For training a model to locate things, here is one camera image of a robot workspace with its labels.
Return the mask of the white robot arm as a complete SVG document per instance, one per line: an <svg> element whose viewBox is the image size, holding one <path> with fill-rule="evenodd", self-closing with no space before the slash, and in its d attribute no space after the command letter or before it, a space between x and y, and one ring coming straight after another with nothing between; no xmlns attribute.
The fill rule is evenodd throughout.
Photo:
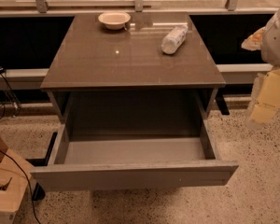
<svg viewBox="0 0 280 224"><path fill-rule="evenodd" d="M257 74L246 110L245 125L259 129L268 124L280 109L280 8L264 27L242 43L242 48L259 50L261 59L273 67L265 75Z"/></svg>

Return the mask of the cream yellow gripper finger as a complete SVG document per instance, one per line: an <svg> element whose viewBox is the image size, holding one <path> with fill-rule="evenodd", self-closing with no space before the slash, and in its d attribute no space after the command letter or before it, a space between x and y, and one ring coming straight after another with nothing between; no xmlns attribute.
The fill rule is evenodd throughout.
<svg viewBox="0 0 280 224"><path fill-rule="evenodd" d="M258 73L251 92L251 101L246 110L245 125L260 129L268 124L280 109L280 68L266 75Z"/></svg>

